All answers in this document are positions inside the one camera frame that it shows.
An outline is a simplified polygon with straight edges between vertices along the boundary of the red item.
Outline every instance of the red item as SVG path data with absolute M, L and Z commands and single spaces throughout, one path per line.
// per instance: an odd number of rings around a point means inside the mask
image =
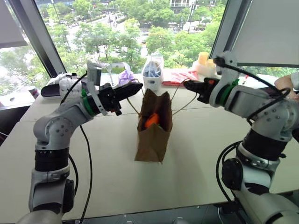
M 145 122 L 144 126 L 148 128 L 152 124 L 159 124 L 159 115 L 157 113 L 153 113 Z
M 178 86 L 184 79 L 198 81 L 197 72 L 190 69 L 163 69 L 163 85 Z

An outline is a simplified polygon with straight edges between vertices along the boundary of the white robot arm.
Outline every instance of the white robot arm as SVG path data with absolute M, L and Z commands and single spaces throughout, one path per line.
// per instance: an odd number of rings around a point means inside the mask
M 121 114 L 120 101 L 136 94 L 142 83 L 128 83 L 113 89 L 110 84 L 94 88 L 100 70 L 87 64 L 90 95 L 61 104 L 53 113 L 40 118 L 34 126 L 37 138 L 35 168 L 32 170 L 30 213 L 17 224 L 60 224 L 62 215 L 74 204 L 74 181 L 67 177 L 69 145 L 75 129 L 99 113 Z
M 220 80 L 186 81 L 184 86 L 199 93 L 201 102 L 254 120 L 237 147 L 236 157 L 223 163 L 222 181 L 253 223 L 299 223 L 298 207 L 283 196 L 269 193 L 282 151 L 292 138 L 292 130 L 299 128 L 299 104 L 283 99 L 279 92 L 268 94 L 237 85 L 239 74 L 230 69 L 237 63 L 229 52 L 214 62 L 222 75 Z

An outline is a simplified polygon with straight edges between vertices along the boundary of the black cable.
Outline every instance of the black cable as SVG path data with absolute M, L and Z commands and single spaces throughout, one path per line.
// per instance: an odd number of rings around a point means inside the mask
M 73 90 L 73 88 L 85 77 L 87 76 L 87 73 L 85 73 L 83 76 L 81 76 L 72 86 L 71 88 L 67 91 L 66 95 L 64 96 L 64 98 L 61 100 L 60 104 L 63 104 L 65 102 L 65 99 L 68 97 L 68 95 L 70 94 L 70 92 Z
M 252 114 L 250 114 L 248 117 L 247 117 L 247 122 L 252 125 L 252 122 L 250 121 L 254 116 L 258 115 L 260 112 L 262 112 L 263 110 L 267 109 L 268 107 L 278 103 L 279 101 L 283 100 L 291 91 L 290 88 L 284 88 L 284 89 L 281 89 L 280 92 L 282 93 L 283 91 L 285 91 L 284 94 L 280 95 L 279 97 L 277 97 L 275 100 L 271 101 L 270 103 L 266 104 L 265 106 L 262 106 L 260 109 L 254 111 Z
M 271 89 L 273 89 L 275 92 L 279 93 L 281 95 L 281 91 L 276 88 L 275 86 L 273 86 L 272 84 L 268 83 L 266 80 L 263 80 L 262 78 L 246 71 L 246 70 L 243 70 L 243 69 L 240 69 L 238 67 L 235 67 L 235 66 L 232 66 L 232 65 L 229 65 L 229 64 L 224 64 L 224 68 L 228 68 L 228 69 L 231 69 L 231 70 L 235 70 L 235 71 L 238 71 L 240 73 L 243 73 L 245 75 L 248 75 L 254 79 L 256 79 L 257 81 L 260 81 L 261 83 L 264 83 L 265 85 L 267 85 L 268 87 L 270 87 Z
M 223 156 L 222 156 L 222 164 L 224 163 L 224 161 L 225 161 L 225 157 L 231 152 L 231 151 L 233 151 L 234 149 L 236 149 L 236 147 L 233 147 L 233 148 L 230 148 L 228 151 L 226 151 L 224 154 L 223 154 Z
M 217 159 L 217 162 L 216 162 L 216 180 L 217 180 L 217 183 L 220 187 L 220 190 L 222 191 L 222 193 L 224 194 L 225 198 L 229 201 L 229 202 L 232 202 L 232 200 L 229 198 L 228 194 L 226 193 L 226 191 L 224 190 L 222 184 L 221 184 L 221 181 L 220 181 L 220 177 L 219 177 L 219 165 L 220 165 L 220 161 L 221 161 L 221 158 L 223 157 L 223 155 L 226 153 L 226 151 L 230 150 L 230 149 L 234 149 L 236 145 L 238 145 L 241 141 L 239 142 L 235 142 L 233 144 L 230 144 L 229 146 L 227 146 L 219 155 L 218 159 Z
M 220 181 L 220 177 L 219 177 L 219 164 L 220 164 L 220 160 L 222 159 L 222 157 L 224 155 L 227 155 L 229 152 L 231 152 L 232 150 L 234 150 L 242 141 L 238 141 L 235 142 L 231 145 L 229 145 L 228 147 L 226 147 L 219 155 L 217 162 L 216 162 L 216 179 L 217 179 L 217 183 L 218 186 L 220 187 L 220 190 L 222 191 L 222 193 L 224 194 L 225 198 L 227 199 L 227 201 L 229 203 L 232 203 L 233 201 L 229 198 L 228 194 L 226 193 L 226 191 L 224 190 L 221 181 Z M 238 218 L 240 219 L 242 224 L 246 224 L 246 221 L 244 220 L 244 218 L 241 216 L 241 214 L 239 213 L 239 211 L 235 210 L 234 211 L 235 214 L 238 216 Z
M 66 100 L 66 98 L 68 97 L 68 95 L 70 94 L 70 92 L 72 91 L 72 89 L 87 75 L 87 73 L 85 73 L 83 76 L 81 76 L 71 87 L 70 89 L 67 91 L 66 95 L 64 96 L 64 98 L 60 101 L 60 105 L 63 104 Z M 77 166 L 75 161 L 73 160 L 71 154 L 69 153 L 69 159 L 71 161 L 71 164 L 74 168 L 75 171 L 75 176 L 76 176 L 76 185 L 75 185 L 75 195 L 78 189 L 78 184 L 79 184 L 79 175 L 78 175 L 78 170 L 77 170 Z
M 80 222 L 79 222 L 79 224 L 82 224 L 83 223 L 83 219 L 85 217 L 86 210 L 87 210 L 87 206 L 88 206 L 88 203 L 89 203 L 90 194 L 92 192 L 92 186 L 93 186 L 93 161 L 92 161 L 92 155 L 91 155 L 91 152 L 90 152 L 89 141 L 88 141 L 88 138 L 87 138 L 87 136 L 86 136 L 86 134 L 85 134 L 85 132 L 83 130 L 83 127 L 81 125 L 80 125 L 80 129 L 81 129 L 81 132 L 84 135 L 84 138 L 85 138 L 86 143 L 87 143 L 88 157 L 89 157 L 89 166 L 90 166 L 89 190 L 88 190 L 88 195 L 87 195 L 87 199 L 86 199 L 86 202 L 85 202 L 85 206 L 84 206 L 84 209 L 83 209 L 83 213 L 82 213 L 82 216 L 81 216 Z
M 267 109 L 268 107 L 278 103 L 279 101 L 283 100 L 289 93 L 290 93 L 290 89 L 289 88 L 284 88 L 284 89 L 281 89 L 279 90 L 278 88 L 276 88 L 274 85 L 268 83 L 267 81 L 263 80 L 262 78 L 246 71 L 246 70 L 243 70 L 243 69 L 240 69 L 238 67 L 235 67 L 235 66 L 232 66 L 232 65 L 229 65 L 229 64 L 223 64 L 222 65 L 224 68 L 228 68 L 228 69 L 231 69 L 231 70 L 235 70 L 235 71 L 238 71 L 240 73 L 243 73 L 245 75 L 248 75 L 254 79 L 256 79 L 257 81 L 260 81 L 261 83 L 264 83 L 265 85 L 267 85 L 268 87 L 270 87 L 271 89 L 273 89 L 275 92 L 279 93 L 279 97 L 273 101 L 271 101 L 270 103 L 266 104 L 265 106 L 261 107 L 260 109 L 256 110 L 255 112 L 253 112 L 252 114 L 250 114 L 248 117 L 247 117 L 247 122 L 250 124 L 250 126 L 252 125 L 252 122 L 250 121 L 254 116 L 256 116 L 258 113 L 260 113 L 261 111 Z
M 81 76 L 72 86 L 71 88 L 67 91 L 66 95 L 64 96 L 64 98 L 61 100 L 60 104 L 65 102 L 65 99 L 68 97 L 68 95 L 70 94 L 70 92 L 72 91 L 72 89 L 87 75 L 87 73 L 85 73 L 83 76 Z M 85 217 L 85 213 L 88 207 L 88 203 L 89 203 L 89 199 L 90 199 L 90 195 L 91 195 L 91 191 L 92 191 L 92 185 L 93 185 L 93 162 L 92 162 L 92 156 L 91 156 L 91 152 L 90 152 L 90 145 L 89 145 L 89 140 L 88 137 L 83 129 L 83 127 L 80 125 L 80 129 L 82 134 L 84 135 L 84 138 L 86 140 L 87 143 L 87 150 L 88 150 L 88 157 L 89 157 L 89 165 L 90 165 L 90 181 L 89 181 L 89 190 L 88 190 L 88 195 L 87 195 L 87 199 L 85 202 L 85 206 L 83 209 L 83 213 L 82 216 L 80 218 L 80 222 L 79 224 L 83 223 L 83 219 Z M 78 183 L 79 183 L 79 175 L 78 175 L 78 170 L 77 170 L 77 166 L 75 161 L 73 160 L 73 158 L 71 157 L 71 155 L 69 154 L 69 159 L 71 160 L 71 163 L 74 167 L 74 171 L 75 171 L 75 175 L 76 175 L 76 186 L 75 186 L 75 193 L 77 192 L 78 189 Z
M 78 185 L 79 185 L 79 175 L 78 175 L 78 170 L 77 170 L 77 166 L 75 161 L 73 160 L 73 158 L 71 157 L 71 154 L 69 154 L 69 159 L 71 161 L 71 164 L 74 167 L 74 171 L 75 171 L 75 176 L 76 176 L 76 185 L 75 185 L 75 196 L 76 196 L 76 192 L 78 190 Z

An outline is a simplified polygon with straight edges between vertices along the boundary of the metal bracket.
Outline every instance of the metal bracket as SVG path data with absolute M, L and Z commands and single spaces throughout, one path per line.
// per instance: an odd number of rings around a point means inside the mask
M 96 106 L 98 107 L 99 111 L 101 112 L 101 114 L 107 115 L 107 111 L 103 107 L 103 104 L 101 103 L 101 101 L 98 97 L 99 91 L 95 89 L 95 84 L 98 83 L 97 82 L 97 76 L 98 76 L 97 70 L 98 69 L 101 69 L 101 67 L 99 67 L 96 63 L 87 61 L 88 82 L 87 82 L 86 86 L 87 86 L 87 89 L 88 89 L 90 95 L 93 97 L 93 100 L 94 100 Z

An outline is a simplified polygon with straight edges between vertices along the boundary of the orange object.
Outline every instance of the orange object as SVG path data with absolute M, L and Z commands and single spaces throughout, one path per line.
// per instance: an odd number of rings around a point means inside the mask
M 148 128 L 152 124 L 159 124 L 159 115 L 157 113 L 153 113 L 145 122 L 145 127 Z

